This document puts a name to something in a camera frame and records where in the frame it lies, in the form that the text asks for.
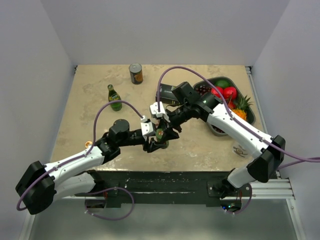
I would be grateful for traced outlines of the green pill bottle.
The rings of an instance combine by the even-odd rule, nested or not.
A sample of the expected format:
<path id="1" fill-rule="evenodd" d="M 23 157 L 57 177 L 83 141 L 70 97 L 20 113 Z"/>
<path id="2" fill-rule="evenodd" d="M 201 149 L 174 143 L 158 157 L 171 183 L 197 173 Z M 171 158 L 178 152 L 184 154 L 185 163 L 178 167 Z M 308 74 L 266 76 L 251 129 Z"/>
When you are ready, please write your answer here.
<path id="1" fill-rule="evenodd" d="M 156 137 L 157 143 L 161 145 L 162 149 L 166 149 L 169 146 L 169 142 L 168 141 L 164 141 L 164 138 L 163 138 L 164 137 L 164 131 L 161 128 L 158 128 L 156 130 L 155 137 Z"/>

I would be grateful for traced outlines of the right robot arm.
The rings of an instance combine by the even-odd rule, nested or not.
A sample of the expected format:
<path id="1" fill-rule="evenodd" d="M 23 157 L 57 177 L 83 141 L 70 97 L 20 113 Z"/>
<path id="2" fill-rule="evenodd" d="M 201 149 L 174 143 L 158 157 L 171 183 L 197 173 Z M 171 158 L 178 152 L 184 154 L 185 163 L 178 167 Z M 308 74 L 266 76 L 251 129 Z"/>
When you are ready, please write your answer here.
<path id="1" fill-rule="evenodd" d="M 232 113 L 220 98 L 211 93 L 199 95 L 188 82 L 178 85 L 173 94 L 182 104 L 174 111 L 165 110 L 162 102 L 150 105 L 151 115 L 160 120 L 162 141 L 179 138 L 181 124 L 192 118 L 201 119 L 224 131 L 253 158 L 247 165 L 231 170 L 223 180 L 215 183 L 213 188 L 216 191 L 233 197 L 248 183 L 268 182 L 284 159 L 282 151 L 286 141 L 283 137 L 272 137 L 259 131 Z"/>

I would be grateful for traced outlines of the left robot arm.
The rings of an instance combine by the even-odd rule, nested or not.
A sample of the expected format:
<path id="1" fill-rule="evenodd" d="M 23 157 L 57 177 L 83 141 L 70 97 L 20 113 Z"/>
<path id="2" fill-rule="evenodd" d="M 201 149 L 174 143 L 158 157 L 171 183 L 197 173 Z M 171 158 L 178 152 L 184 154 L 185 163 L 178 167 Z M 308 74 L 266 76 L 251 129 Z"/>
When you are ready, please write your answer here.
<path id="1" fill-rule="evenodd" d="M 100 139 L 88 148 L 57 162 L 31 163 L 15 187 L 19 195 L 16 209 L 36 215 L 46 210 L 54 201 L 82 193 L 99 196 L 104 184 L 87 172 L 88 169 L 112 161 L 121 153 L 121 147 L 141 145 L 152 153 L 165 145 L 165 138 L 155 140 L 158 131 L 168 136 L 170 122 L 161 119 L 158 124 L 144 119 L 140 128 L 130 130 L 125 119 L 116 120 Z"/>

